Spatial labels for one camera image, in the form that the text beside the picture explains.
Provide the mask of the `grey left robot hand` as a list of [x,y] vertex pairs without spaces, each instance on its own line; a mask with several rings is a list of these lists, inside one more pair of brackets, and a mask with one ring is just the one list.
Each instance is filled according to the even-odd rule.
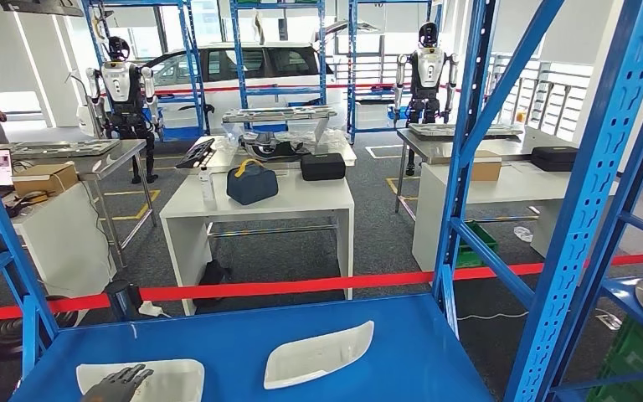
[[145,364],[124,367],[106,375],[98,384],[89,388],[81,397],[84,402],[128,402],[145,379],[154,373]]

